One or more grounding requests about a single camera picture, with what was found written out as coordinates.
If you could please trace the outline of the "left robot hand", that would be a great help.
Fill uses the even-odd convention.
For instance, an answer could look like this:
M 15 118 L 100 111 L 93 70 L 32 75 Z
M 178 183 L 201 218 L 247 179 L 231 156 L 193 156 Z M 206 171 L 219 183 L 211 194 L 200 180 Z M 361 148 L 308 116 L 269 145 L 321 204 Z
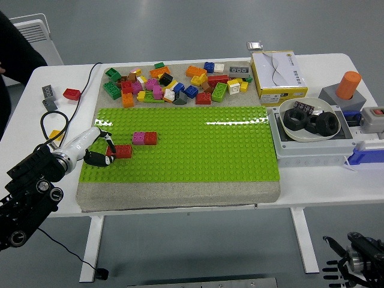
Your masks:
M 111 133 L 103 131 L 98 127 L 92 127 L 75 137 L 63 148 L 53 151 L 52 154 L 55 158 L 64 162 L 65 171 L 68 173 L 74 170 L 76 163 L 81 159 L 91 160 L 91 165 L 93 166 L 106 167 L 114 161 L 114 156 L 107 157 L 106 155 L 100 153 L 94 153 L 93 156 L 91 156 L 92 153 L 88 151 L 88 148 L 99 137 L 102 137 L 108 143 L 112 154 L 115 154 L 116 148 L 112 141 L 111 135 Z

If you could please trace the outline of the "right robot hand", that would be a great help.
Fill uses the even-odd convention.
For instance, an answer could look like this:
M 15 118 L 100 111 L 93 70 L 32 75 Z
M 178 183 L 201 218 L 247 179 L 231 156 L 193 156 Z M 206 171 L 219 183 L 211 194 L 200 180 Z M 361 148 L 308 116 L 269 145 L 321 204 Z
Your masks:
M 329 260 L 322 269 L 325 273 L 323 279 L 328 281 L 328 287 L 351 287 L 347 262 L 348 253 L 336 240 L 330 236 L 324 236 L 323 240 L 339 256 L 339 260 Z

